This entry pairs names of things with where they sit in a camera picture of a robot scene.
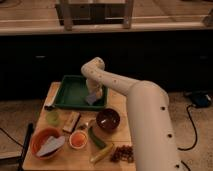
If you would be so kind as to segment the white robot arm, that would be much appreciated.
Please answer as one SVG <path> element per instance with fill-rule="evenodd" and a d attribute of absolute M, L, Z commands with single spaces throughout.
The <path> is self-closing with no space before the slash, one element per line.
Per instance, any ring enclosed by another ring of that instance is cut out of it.
<path fill-rule="evenodd" d="M 154 82 L 110 73 L 104 68 L 104 61 L 95 57 L 81 67 L 81 73 L 126 97 L 136 171 L 183 171 L 165 90 Z"/>

